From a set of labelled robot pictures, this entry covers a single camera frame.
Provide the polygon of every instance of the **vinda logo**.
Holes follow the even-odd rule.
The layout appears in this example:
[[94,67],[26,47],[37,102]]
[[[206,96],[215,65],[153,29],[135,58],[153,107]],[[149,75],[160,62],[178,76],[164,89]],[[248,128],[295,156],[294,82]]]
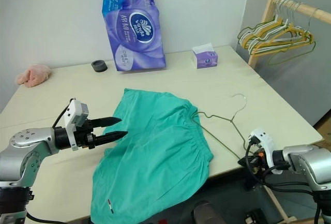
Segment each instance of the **vinda logo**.
[[151,21],[142,13],[132,13],[130,15],[130,25],[137,40],[141,43],[148,43],[153,38],[153,26]]

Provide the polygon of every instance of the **tissue pack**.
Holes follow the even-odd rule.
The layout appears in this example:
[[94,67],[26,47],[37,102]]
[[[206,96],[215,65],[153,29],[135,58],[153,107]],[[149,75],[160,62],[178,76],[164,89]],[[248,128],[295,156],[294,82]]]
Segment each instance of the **tissue pack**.
[[118,71],[166,66],[154,0],[103,0],[102,15]]
[[193,61],[198,69],[217,66],[218,55],[211,43],[193,47]]

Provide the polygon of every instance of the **teal fabric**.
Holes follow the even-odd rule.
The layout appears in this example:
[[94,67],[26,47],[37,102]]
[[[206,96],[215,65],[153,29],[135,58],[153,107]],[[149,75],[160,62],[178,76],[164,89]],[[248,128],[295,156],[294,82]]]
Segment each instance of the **teal fabric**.
[[195,111],[188,100],[170,93],[125,89],[113,115],[122,121],[104,132],[128,134],[105,150],[94,172],[93,223],[139,223],[203,185],[213,155],[191,120]]

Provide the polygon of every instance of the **clothes rack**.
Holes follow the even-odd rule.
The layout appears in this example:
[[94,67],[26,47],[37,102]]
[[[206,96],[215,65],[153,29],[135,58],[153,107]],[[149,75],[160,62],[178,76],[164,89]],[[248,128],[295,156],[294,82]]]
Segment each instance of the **clothes rack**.
[[[272,21],[275,15],[275,7],[276,7],[277,0],[268,0],[267,5],[265,7],[264,13],[262,15],[262,21],[261,22],[268,22]],[[293,6],[293,3],[296,3],[294,0],[287,1],[284,6],[291,8]],[[325,23],[331,24],[331,13],[328,13],[326,11],[323,11],[321,9],[317,9],[315,7],[309,6],[307,4],[300,4],[299,7],[295,9],[296,12],[302,13],[306,16],[316,18],[320,21],[323,21]],[[248,65],[255,69],[255,66],[258,62],[260,57],[256,57],[251,55],[249,57]]]

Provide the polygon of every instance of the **black cable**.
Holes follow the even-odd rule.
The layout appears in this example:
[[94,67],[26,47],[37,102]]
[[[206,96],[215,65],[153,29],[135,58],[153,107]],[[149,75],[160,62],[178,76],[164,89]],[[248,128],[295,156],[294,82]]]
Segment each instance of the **black cable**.
[[41,220],[38,219],[36,217],[33,217],[31,214],[29,214],[29,212],[26,212],[26,216],[27,218],[29,218],[30,220],[33,220],[35,222],[40,222],[40,223],[50,223],[50,224],[67,224],[66,222],[62,222],[62,221],[55,221],[55,220]]
[[[262,181],[266,183],[266,176],[268,176],[269,173],[271,173],[272,170],[274,169],[281,169],[284,168],[283,165],[277,165],[277,166],[272,166],[269,169],[265,170],[264,173],[262,174]],[[304,185],[304,186],[309,186],[308,183],[306,182],[285,182],[285,183],[277,183],[277,184],[270,184],[273,186],[289,186],[289,185]]]
[[311,191],[308,191],[308,190],[303,190],[303,189],[279,189],[279,188],[275,188],[273,185],[271,185],[269,183],[265,183],[265,182],[261,181],[259,178],[257,178],[256,175],[253,173],[252,168],[251,168],[251,166],[249,164],[249,161],[248,161],[248,153],[249,153],[249,150],[250,150],[251,147],[252,147],[252,143],[249,142],[246,153],[245,153],[245,161],[246,161],[246,166],[247,166],[247,169],[248,169],[249,173],[251,174],[251,176],[257,182],[259,182],[262,185],[265,185],[265,186],[269,187],[270,189],[272,189],[274,191],[292,192],[292,193],[306,193],[306,194],[309,194],[309,195],[313,196],[313,193]]
[[321,208],[317,205],[314,224],[319,224],[320,213],[321,213]]
[[72,100],[73,100],[73,98],[70,99],[69,104],[64,108],[64,110],[62,110],[61,114],[56,118],[56,120],[55,120],[55,122],[54,122],[54,124],[53,124],[53,126],[52,126],[53,129],[56,127],[58,121],[61,119],[61,117],[62,117],[62,116],[64,115],[64,113],[66,112],[66,110],[67,110],[67,108],[69,107],[69,105],[70,105],[70,103],[71,103]]

